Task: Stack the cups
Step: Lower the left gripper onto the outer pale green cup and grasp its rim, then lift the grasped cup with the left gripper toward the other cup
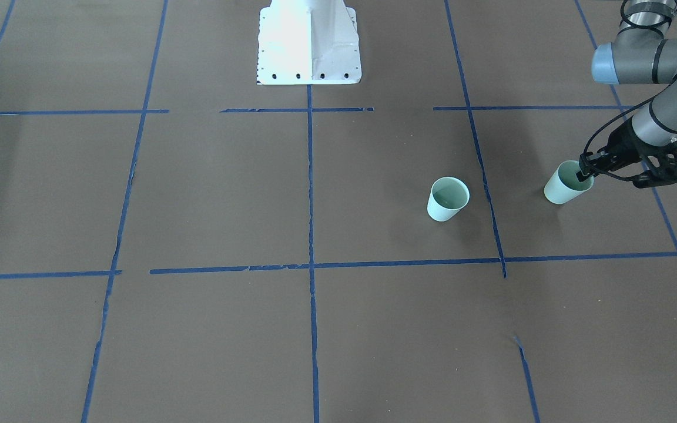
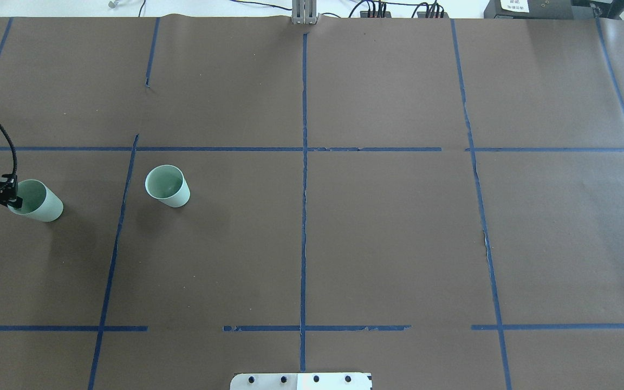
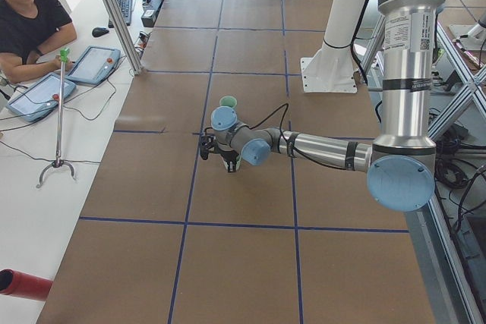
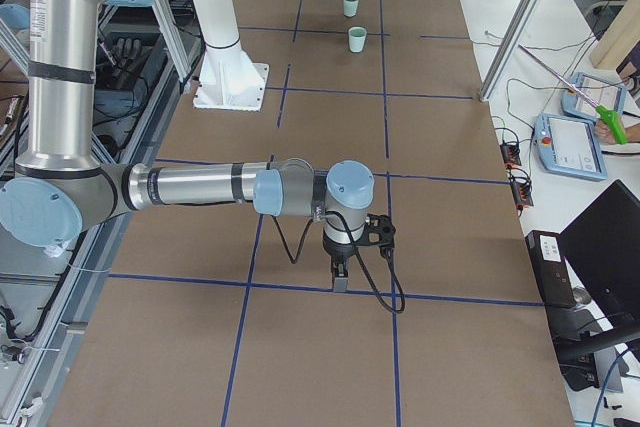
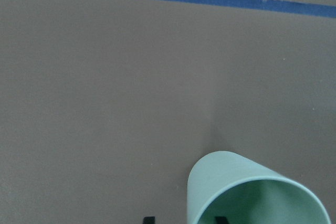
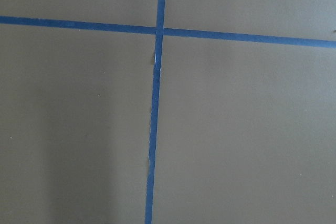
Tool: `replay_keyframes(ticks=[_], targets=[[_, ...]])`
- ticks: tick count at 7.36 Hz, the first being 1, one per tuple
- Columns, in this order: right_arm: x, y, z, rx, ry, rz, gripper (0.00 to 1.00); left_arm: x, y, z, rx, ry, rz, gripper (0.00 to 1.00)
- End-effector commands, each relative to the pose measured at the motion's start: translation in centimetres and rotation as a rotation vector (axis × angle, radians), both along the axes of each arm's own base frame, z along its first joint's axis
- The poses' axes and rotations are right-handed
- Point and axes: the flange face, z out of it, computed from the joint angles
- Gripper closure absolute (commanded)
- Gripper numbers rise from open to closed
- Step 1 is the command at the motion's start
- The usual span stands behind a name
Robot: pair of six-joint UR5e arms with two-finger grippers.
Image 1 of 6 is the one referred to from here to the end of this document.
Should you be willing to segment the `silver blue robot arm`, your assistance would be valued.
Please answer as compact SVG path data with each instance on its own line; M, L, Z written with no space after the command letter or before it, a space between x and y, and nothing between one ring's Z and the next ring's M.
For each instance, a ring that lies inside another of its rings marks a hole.
M622 123L596 152L579 157L578 180L609 176L635 163L626 176L639 189L677 183L677 1L623 1L615 40L597 46L592 77L604 84L662 84L655 96L622 112Z

